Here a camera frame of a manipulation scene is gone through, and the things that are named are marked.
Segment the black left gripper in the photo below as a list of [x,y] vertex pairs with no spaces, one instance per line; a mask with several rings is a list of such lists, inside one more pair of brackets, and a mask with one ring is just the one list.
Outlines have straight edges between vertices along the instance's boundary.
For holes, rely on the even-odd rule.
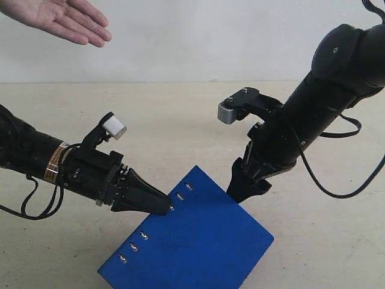
[[[170,198],[146,182],[134,169],[122,163],[123,155],[109,154],[80,144],[71,145],[61,161],[58,185],[97,205],[109,205],[113,212],[138,211],[166,215]],[[122,181],[127,188],[119,194]]]

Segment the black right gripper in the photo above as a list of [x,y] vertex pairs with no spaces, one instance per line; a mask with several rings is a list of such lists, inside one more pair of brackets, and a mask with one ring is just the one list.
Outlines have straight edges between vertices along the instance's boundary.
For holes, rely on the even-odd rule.
[[248,132],[250,141],[244,158],[232,164],[226,193],[238,204],[267,193],[272,185],[265,178],[291,170],[297,163],[298,149],[287,124],[282,120],[256,123]]

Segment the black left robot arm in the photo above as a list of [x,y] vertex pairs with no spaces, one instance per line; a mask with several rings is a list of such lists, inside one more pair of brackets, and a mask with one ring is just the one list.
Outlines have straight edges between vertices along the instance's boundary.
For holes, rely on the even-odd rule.
[[127,131],[112,112],[85,136],[81,143],[63,140],[37,131],[1,107],[1,167],[41,179],[60,191],[69,190],[109,205],[111,211],[140,211],[165,215],[170,198],[122,163],[123,155],[97,150],[97,146]]

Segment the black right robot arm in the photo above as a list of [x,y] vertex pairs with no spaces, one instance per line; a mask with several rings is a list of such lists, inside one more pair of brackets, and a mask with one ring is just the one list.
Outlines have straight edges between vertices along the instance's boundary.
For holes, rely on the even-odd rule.
[[342,24],[317,47],[310,72],[285,103],[245,87],[219,104],[226,124],[249,114],[262,119],[248,132],[245,153],[232,166],[227,194],[236,202],[265,194],[268,178],[291,170],[344,110],[384,88],[384,25]]

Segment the person's open hand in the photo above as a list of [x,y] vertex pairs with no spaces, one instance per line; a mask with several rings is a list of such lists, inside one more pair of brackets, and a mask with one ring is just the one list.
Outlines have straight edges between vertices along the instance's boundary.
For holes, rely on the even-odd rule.
[[77,45],[102,48],[112,40],[108,19],[89,1],[1,1],[1,14]]

